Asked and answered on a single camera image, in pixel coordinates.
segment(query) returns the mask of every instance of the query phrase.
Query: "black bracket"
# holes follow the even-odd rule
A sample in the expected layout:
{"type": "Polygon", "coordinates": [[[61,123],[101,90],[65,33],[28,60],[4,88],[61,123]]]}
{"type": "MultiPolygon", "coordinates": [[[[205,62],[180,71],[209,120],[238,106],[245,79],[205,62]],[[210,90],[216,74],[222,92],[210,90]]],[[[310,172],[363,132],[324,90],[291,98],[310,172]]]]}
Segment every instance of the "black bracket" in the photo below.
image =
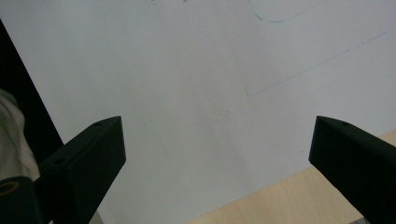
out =
{"type": "Polygon", "coordinates": [[[396,147],[317,117],[309,160],[370,223],[396,223],[396,147]]]}
{"type": "Polygon", "coordinates": [[[125,161],[121,117],[96,122],[42,161],[35,182],[0,182],[0,223],[89,223],[125,161]]]}

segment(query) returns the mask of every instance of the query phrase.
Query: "pencil line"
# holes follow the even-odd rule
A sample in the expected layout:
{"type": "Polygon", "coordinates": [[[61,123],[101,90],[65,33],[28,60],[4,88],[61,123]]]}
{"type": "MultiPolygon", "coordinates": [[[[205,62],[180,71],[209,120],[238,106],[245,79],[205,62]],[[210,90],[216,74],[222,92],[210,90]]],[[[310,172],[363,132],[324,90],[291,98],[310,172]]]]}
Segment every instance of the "pencil line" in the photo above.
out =
{"type": "Polygon", "coordinates": [[[271,23],[281,23],[281,22],[289,21],[289,20],[293,19],[294,17],[296,17],[298,15],[304,14],[305,12],[309,11],[310,9],[313,9],[315,7],[320,7],[325,1],[326,0],[322,0],[319,3],[313,5],[312,7],[308,7],[306,9],[304,9],[304,10],[298,11],[298,12],[290,15],[289,17],[287,17],[284,20],[275,21],[275,20],[266,19],[263,16],[259,15],[259,13],[257,13],[257,11],[255,10],[255,8],[254,8],[253,4],[251,3],[251,1],[247,0],[247,2],[250,4],[251,10],[253,11],[253,14],[257,17],[257,19],[259,19],[259,21],[267,21],[267,22],[271,22],[271,23]]]}
{"type": "Polygon", "coordinates": [[[323,64],[328,63],[329,61],[332,61],[332,60],[334,60],[334,59],[336,59],[336,58],[338,58],[338,57],[340,57],[340,56],[342,56],[342,55],[344,55],[344,54],[346,54],[346,53],[349,53],[349,52],[352,51],[353,49],[357,49],[357,48],[359,48],[359,47],[361,47],[361,46],[363,46],[363,45],[365,45],[365,44],[368,44],[368,43],[370,43],[370,42],[372,42],[372,41],[378,39],[380,36],[385,35],[386,33],[387,33],[387,32],[384,32],[384,33],[382,33],[382,34],[380,34],[380,35],[376,35],[375,37],[370,38],[370,39],[368,39],[368,40],[366,40],[366,41],[360,43],[359,45],[353,46],[353,47],[350,48],[350,49],[346,49],[346,50],[344,50],[344,51],[342,51],[342,52],[340,52],[340,53],[338,53],[338,54],[332,56],[331,58],[329,58],[329,59],[327,59],[327,60],[325,60],[325,61],[323,61],[323,62],[321,62],[321,63],[317,63],[317,64],[315,64],[314,66],[309,67],[309,68],[307,68],[307,69],[301,71],[300,73],[297,73],[297,74],[295,74],[295,75],[293,75],[293,76],[291,76],[291,77],[287,77],[287,78],[285,78],[285,79],[283,79],[283,80],[277,82],[276,84],[274,84],[274,85],[272,85],[272,86],[270,86],[270,87],[268,87],[268,88],[262,90],[262,91],[257,91],[257,92],[253,92],[253,93],[248,93],[248,88],[245,87],[245,92],[247,93],[247,96],[248,96],[248,97],[254,97],[254,96],[257,96],[257,95],[259,95],[259,94],[261,94],[261,93],[264,93],[264,92],[266,92],[266,91],[269,91],[269,90],[271,90],[271,89],[274,88],[274,87],[277,87],[277,86],[279,86],[279,85],[281,85],[281,84],[283,84],[283,83],[285,83],[285,82],[288,82],[288,81],[290,81],[290,80],[292,80],[292,79],[294,79],[294,78],[296,78],[296,77],[298,77],[298,76],[300,76],[300,75],[303,75],[303,74],[309,72],[310,70],[313,70],[313,69],[315,69],[315,68],[317,68],[317,67],[320,67],[320,66],[322,66],[323,64]]]}

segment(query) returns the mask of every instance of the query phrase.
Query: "hole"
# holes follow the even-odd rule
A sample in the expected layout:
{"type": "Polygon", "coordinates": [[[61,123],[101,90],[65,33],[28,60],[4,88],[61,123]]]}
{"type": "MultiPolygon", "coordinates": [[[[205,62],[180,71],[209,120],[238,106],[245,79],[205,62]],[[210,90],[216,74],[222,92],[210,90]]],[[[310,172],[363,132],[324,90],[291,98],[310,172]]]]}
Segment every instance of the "hole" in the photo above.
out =
{"type": "Polygon", "coordinates": [[[12,191],[14,191],[15,189],[17,189],[20,186],[19,182],[8,182],[5,184],[0,185],[0,197],[6,194],[11,193],[12,191]]]}
{"type": "Polygon", "coordinates": [[[54,162],[55,165],[61,165],[62,163],[64,163],[64,159],[58,159],[54,162]]]}

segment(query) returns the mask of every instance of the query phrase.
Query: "wooden table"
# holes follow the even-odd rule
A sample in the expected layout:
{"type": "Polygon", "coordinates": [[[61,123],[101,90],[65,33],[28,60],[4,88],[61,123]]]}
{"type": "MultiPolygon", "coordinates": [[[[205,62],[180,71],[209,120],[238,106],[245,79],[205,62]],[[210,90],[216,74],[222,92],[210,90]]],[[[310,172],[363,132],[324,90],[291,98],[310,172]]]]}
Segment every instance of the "wooden table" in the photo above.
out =
{"type": "MultiPolygon", "coordinates": [[[[396,146],[396,130],[381,138],[396,146]]],[[[188,224],[347,224],[360,218],[362,215],[312,166],[188,224]]]]}

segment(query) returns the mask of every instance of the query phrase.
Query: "white fabric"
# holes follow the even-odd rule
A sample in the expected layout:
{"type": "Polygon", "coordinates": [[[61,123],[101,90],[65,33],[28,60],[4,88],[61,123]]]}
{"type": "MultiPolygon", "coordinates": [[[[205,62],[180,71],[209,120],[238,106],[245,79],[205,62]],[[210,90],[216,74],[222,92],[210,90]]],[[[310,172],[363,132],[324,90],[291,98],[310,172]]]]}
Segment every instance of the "white fabric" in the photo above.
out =
{"type": "Polygon", "coordinates": [[[23,135],[24,116],[15,98],[0,90],[0,180],[24,175],[39,177],[35,156],[23,135]]]}

